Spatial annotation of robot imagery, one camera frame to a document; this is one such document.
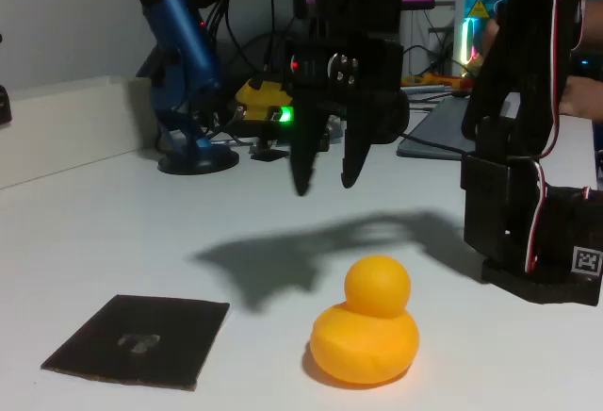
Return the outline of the person's hand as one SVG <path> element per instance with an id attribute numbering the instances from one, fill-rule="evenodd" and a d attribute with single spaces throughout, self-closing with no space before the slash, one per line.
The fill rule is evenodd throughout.
<path id="1" fill-rule="evenodd" d="M 560 113 L 601 123 L 603 85 L 587 77 L 569 76 L 560 102 Z"/>

